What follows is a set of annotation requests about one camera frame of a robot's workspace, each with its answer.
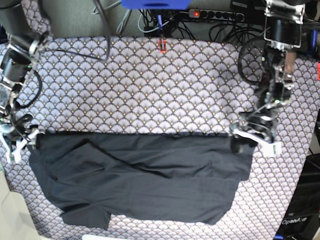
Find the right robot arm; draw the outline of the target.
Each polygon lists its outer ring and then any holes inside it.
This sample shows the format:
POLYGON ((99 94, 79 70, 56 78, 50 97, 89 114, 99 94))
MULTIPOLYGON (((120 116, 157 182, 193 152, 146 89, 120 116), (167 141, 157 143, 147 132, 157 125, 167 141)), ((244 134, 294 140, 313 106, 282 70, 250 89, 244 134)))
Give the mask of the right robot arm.
POLYGON ((18 103, 20 91, 28 79, 36 77, 41 91, 43 82, 36 65, 40 53, 48 45, 49 33, 38 33, 28 24, 21 1, 0 2, 0 25, 8 39, 8 49, 0 63, 0 141, 5 148, 8 163, 19 163, 21 151, 27 145, 35 145, 41 134, 37 125, 27 127, 33 117, 25 114, 20 118, 16 112, 28 108, 35 100, 22 105, 18 103))

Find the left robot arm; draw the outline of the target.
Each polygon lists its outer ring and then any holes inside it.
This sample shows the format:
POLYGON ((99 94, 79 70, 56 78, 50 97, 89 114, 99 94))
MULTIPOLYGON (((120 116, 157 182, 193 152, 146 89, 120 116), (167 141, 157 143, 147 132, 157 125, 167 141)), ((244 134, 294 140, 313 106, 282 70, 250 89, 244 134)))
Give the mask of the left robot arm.
POLYGON ((293 73, 297 54, 302 44, 305 0, 267 0, 262 36, 248 40, 240 49, 237 69, 243 81, 257 86, 254 94, 259 98, 256 109, 240 113, 240 123, 229 126, 232 152, 240 153, 244 145, 262 146, 262 152, 274 157, 282 152, 282 144, 276 141, 278 109, 287 106, 294 88, 293 73), (257 42, 263 42, 261 80, 249 80, 243 72, 246 50, 257 42))

